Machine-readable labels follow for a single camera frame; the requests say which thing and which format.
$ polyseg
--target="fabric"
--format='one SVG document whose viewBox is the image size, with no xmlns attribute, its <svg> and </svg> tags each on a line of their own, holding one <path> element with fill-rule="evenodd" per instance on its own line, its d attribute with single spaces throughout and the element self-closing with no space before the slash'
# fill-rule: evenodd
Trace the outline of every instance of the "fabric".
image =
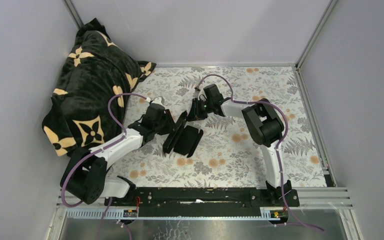
<svg viewBox="0 0 384 240">
<path fill-rule="evenodd" d="M 95 147 L 120 134 L 121 128 L 108 113 L 108 101 L 114 95 L 131 93 L 155 66 L 126 54 L 96 18 L 81 27 L 51 95 L 51 110 L 42 122 L 56 154 Z M 128 100 L 123 96 L 111 104 L 121 122 Z"/>
<path fill-rule="evenodd" d="M 291 67 L 165 67 L 156 68 L 135 92 L 162 96 L 173 118 L 189 111 L 194 86 L 208 74 L 219 74 L 232 84 L 236 99 L 269 99 L 287 115 L 289 133 L 282 143 L 285 172 L 294 187 L 325 187 L 320 159 L 309 120 Z M 217 84 L 224 97 L 230 90 L 223 80 L 209 77 L 203 86 Z M 134 97 L 128 103 L 126 126 L 138 120 L 149 106 Z M 191 158 L 172 152 L 163 155 L 166 135 L 130 152 L 113 164 L 107 177 L 123 176 L 140 187 L 265 187 L 266 166 L 260 146 L 251 139 L 245 121 L 209 114 L 188 122 L 204 131 Z"/>
</svg>

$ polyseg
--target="floral tablecloth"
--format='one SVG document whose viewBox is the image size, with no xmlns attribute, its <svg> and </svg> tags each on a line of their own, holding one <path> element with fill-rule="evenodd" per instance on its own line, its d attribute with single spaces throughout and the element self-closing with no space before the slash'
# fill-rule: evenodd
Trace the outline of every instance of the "floral tablecloth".
<svg viewBox="0 0 384 240">
<path fill-rule="evenodd" d="M 208 74 L 227 78 L 238 100 L 267 98 L 287 115 L 289 133 L 282 144 L 286 173 L 294 187 L 324 187 L 326 181 L 314 145 L 297 82 L 291 67 L 160 67 L 135 93 L 151 98 L 163 96 L 174 120 L 189 111 L 194 86 Z M 209 77 L 204 86 L 216 83 L 224 97 L 230 96 L 223 80 Z M 148 103 L 131 97 L 124 123 L 131 124 L 145 113 Z M 266 167 L 260 146 L 251 139 L 245 121 L 209 114 L 202 121 L 188 122 L 204 131 L 191 158 L 172 152 L 163 155 L 165 136 L 117 161 L 108 177 L 127 177 L 139 187 L 265 187 Z"/>
</svg>

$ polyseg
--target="table surface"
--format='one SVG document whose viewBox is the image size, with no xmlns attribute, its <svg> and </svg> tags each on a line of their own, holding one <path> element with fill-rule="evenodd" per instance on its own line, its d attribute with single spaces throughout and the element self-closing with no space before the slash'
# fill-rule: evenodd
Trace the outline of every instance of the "table surface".
<svg viewBox="0 0 384 240">
<path fill-rule="evenodd" d="M 282 155 L 292 186 L 326 186 L 292 67 L 157 67 L 134 92 L 150 98 L 162 96 L 176 121 L 183 111 L 190 110 L 194 86 L 208 74 L 227 78 L 238 100 L 267 98 L 279 106 L 289 123 Z M 230 96 L 223 80 L 211 76 L 203 85 L 209 84 L 217 84 L 224 97 Z M 143 99 L 131 97 L 125 125 L 138 120 L 147 107 Z M 243 119 L 211 113 L 205 120 L 186 125 L 204 131 L 192 157 L 175 152 L 164 156 L 162 146 L 167 135 L 156 135 L 154 140 L 113 164 L 107 177 L 127 177 L 139 187 L 266 186 L 260 146 L 251 139 Z"/>
</svg>

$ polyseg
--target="reflective metal surface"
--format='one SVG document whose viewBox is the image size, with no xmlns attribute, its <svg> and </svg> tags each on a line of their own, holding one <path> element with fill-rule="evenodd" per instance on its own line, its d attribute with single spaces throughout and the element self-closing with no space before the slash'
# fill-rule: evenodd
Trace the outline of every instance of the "reflective metal surface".
<svg viewBox="0 0 384 240">
<path fill-rule="evenodd" d="M 129 224 L 134 240 L 346 240 L 339 213 L 305 210 L 295 213 L 306 223 L 325 228 L 317 233 L 303 226 L 270 226 L 267 221 L 241 220 L 136 220 Z M 99 220 L 67 218 L 61 240 L 95 240 Z M 104 220 L 100 240 L 128 240 L 125 228 Z"/>
</svg>

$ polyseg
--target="gray wall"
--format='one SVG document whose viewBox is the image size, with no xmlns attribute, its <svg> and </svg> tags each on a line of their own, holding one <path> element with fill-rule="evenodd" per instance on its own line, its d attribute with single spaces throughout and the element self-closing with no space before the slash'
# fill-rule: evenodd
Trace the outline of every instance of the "gray wall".
<svg viewBox="0 0 384 240">
<path fill-rule="evenodd" d="M 302 73 L 364 238 L 384 239 L 384 1 L 340 1 Z"/>
<path fill-rule="evenodd" d="M 68 158 L 41 130 L 76 27 L 60 0 L 0 1 L 0 240 L 43 239 Z"/>
<path fill-rule="evenodd" d="M 73 0 L 134 59 L 167 64 L 295 63 L 329 0 Z"/>
</svg>

